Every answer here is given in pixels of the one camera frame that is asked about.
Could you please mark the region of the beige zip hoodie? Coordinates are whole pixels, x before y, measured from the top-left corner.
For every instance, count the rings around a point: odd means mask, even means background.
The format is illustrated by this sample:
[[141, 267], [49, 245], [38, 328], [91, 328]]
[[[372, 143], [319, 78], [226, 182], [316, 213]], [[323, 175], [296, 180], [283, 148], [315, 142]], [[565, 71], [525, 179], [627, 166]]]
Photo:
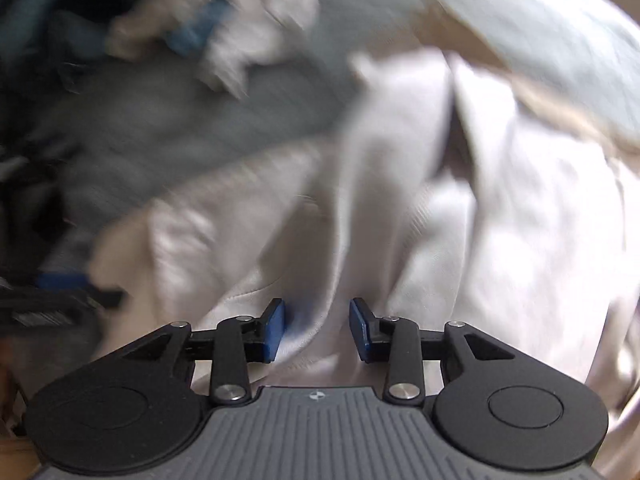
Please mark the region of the beige zip hoodie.
[[596, 460], [639, 471], [639, 159], [512, 76], [422, 48], [363, 58], [331, 140], [201, 177], [103, 233], [93, 281], [129, 292], [102, 353], [166, 323], [207, 330], [286, 304], [254, 387], [374, 382], [349, 301], [438, 330], [459, 320], [600, 394]]

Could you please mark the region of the grey bed sheet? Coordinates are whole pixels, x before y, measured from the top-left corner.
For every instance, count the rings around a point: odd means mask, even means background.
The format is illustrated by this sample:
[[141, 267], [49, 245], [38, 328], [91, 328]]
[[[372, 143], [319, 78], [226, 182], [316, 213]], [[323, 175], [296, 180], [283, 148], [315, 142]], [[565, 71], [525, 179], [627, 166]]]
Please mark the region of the grey bed sheet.
[[[442, 0], [513, 67], [568, 92], [627, 132], [639, 125], [639, 27], [604, 0]], [[159, 50], [108, 62], [40, 117], [46, 153], [72, 151], [62, 189], [70, 229], [46, 261], [82, 270], [96, 237], [168, 188], [270, 146], [330, 131], [355, 94], [349, 53], [393, 32], [421, 0], [320, 0], [303, 52], [258, 68], [245, 99], [205, 88]]]

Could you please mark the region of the white and blue garment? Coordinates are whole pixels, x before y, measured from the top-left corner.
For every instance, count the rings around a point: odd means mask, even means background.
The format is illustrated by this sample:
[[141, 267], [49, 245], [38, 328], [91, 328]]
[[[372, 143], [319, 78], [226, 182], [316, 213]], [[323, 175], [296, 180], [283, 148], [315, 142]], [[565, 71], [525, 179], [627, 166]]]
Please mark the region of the white and blue garment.
[[318, 18], [319, 0], [137, 0], [108, 29], [105, 51], [137, 61], [165, 39], [200, 59], [198, 78], [209, 88], [244, 96], [251, 67], [297, 53]]

